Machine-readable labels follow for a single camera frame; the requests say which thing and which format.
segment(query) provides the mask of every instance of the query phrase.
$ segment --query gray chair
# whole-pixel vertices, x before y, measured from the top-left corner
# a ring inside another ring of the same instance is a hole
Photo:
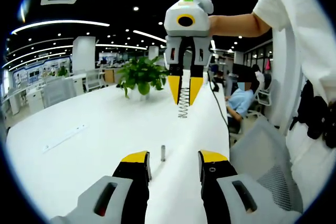
[[[86,73],[85,78],[85,88],[89,92],[96,88],[101,88],[103,86],[99,75],[99,69],[90,70]]]
[[[43,100],[46,108],[75,96],[76,91],[71,79],[53,81],[43,87]]]
[[[291,175],[285,137],[266,119],[230,149],[230,162],[238,174],[247,174],[272,193],[274,202],[285,211],[303,211],[299,189]]]

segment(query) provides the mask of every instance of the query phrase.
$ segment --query small metal cylinder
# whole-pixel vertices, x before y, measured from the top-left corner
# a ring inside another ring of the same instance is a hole
[[[161,145],[161,162],[166,161],[166,146]]]

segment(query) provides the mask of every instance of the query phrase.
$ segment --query person's arm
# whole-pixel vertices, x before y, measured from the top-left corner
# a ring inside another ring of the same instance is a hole
[[[237,16],[210,16],[209,21],[211,36],[258,37],[270,29],[270,26],[254,13]]]
[[[226,106],[227,112],[239,123],[242,121],[242,116],[239,115],[235,110],[233,110],[230,106]]]

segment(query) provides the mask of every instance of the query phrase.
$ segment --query window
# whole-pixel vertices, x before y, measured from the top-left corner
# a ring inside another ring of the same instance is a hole
[[[4,95],[7,95],[8,93],[8,88],[9,88],[9,74],[8,74],[8,70],[4,70],[3,72],[3,83],[2,83],[2,92]]]

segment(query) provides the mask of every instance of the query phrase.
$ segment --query black cable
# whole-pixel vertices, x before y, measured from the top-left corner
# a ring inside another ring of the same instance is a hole
[[[217,97],[216,97],[216,94],[215,94],[215,92],[212,90],[212,87],[211,87],[211,78],[210,78],[209,71],[208,71],[207,73],[208,73],[208,80],[209,80],[209,85],[210,85],[211,92],[212,92],[212,94],[214,95],[214,97],[215,97],[215,99],[216,99],[216,102],[217,102],[219,111],[220,111],[221,116],[222,116],[222,118],[223,118],[223,120],[224,120],[224,122],[225,122],[225,125],[226,125],[226,127],[227,127],[227,132],[228,132],[228,134],[229,134],[229,147],[231,147],[229,125],[227,124],[227,122],[226,122],[226,120],[225,120],[225,117],[223,116],[222,109],[220,108],[221,106],[219,105],[219,101],[218,101],[218,99],[217,99]]]

